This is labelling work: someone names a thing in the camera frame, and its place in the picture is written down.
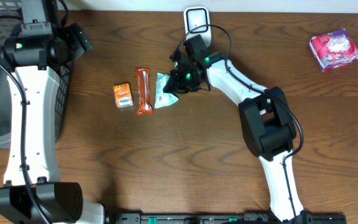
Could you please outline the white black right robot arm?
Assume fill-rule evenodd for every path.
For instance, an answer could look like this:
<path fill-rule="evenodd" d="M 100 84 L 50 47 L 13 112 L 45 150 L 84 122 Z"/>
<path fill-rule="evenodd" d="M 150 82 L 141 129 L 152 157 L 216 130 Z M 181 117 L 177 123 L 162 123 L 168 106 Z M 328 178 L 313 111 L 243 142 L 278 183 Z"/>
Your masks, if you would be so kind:
<path fill-rule="evenodd" d="M 270 193 L 270 210 L 281 222 L 295 222 L 303 211 L 296 191 L 291 157 L 299 125 L 289 110 L 284 92 L 268 89 L 241 73 L 221 53 L 211 53 L 201 35 L 183 39 L 186 55 L 175 50 L 175 69 L 163 91 L 197 92 L 201 84 L 223 92 L 239 110 L 242 135 L 249 151 L 264 169 Z"/>

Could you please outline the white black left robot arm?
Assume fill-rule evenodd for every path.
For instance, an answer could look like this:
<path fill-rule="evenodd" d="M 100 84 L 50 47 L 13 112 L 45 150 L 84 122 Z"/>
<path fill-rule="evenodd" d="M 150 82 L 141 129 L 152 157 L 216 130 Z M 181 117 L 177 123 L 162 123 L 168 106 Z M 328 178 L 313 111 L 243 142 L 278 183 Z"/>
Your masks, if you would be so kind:
<path fill-rule="evenodd" d="M 13 223 L 104 223 L 105 208 L 62 182 L 55 150 L 55 106 L 62 76 L 93 47 L 61 16 L 63 1 L 22 1 L 21 28 L 1 49 L 11 92 L 11 146 L 0 215 Z"/>

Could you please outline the teal snack wrapper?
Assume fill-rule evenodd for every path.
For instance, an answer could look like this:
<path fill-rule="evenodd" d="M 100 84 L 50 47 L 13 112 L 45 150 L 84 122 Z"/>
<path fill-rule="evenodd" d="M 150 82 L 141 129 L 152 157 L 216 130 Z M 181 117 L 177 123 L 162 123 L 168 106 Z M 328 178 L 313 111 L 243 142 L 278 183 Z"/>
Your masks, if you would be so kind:
<path fill-rule="evenodd" d="M 157 74 L 155 91 L 155 108 L 170 106 L 178 101 L 178 97 L 171 93 L 165 93 L 163 88 L 167 84 L 169 76 L 164 73 Z"/>

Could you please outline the small orange box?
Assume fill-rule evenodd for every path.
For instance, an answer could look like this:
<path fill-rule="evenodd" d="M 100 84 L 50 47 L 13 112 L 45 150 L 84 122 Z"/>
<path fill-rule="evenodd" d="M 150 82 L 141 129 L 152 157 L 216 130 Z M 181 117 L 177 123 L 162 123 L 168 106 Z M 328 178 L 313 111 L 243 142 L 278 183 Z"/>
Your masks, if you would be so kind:
<path fill-rule="evenodd" d="M 128 83 L 113 86 L 116 106 L 125 108 L 134 104 L 132 99 L 131 88 Z"/>

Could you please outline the orange red snack bar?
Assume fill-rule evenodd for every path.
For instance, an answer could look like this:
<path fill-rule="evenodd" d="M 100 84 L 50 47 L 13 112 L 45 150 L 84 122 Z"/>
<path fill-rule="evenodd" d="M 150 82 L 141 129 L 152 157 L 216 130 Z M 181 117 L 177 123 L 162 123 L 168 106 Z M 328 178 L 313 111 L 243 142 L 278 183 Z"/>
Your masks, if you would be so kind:
<path fill-rule="evenodd" d="M 150 104 L 150 84 L 149 84 L 149 68 L 136 68 L 135 75 L 137 79 L 137 89 L 139 95 L 138 115 L 152 114 L 153 109 Z"/>

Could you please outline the purple snack packet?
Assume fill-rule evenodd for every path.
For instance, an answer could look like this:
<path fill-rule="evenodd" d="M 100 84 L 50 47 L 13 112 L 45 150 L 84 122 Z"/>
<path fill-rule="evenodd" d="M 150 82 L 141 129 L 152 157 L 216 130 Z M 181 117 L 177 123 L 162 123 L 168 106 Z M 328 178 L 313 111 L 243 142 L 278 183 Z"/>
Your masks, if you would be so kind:
<path fill-rule="evenodd" d="M 308 47 L 322 72 L 358 59 L 358 48 L 345 29 L 314 36 Z"/>

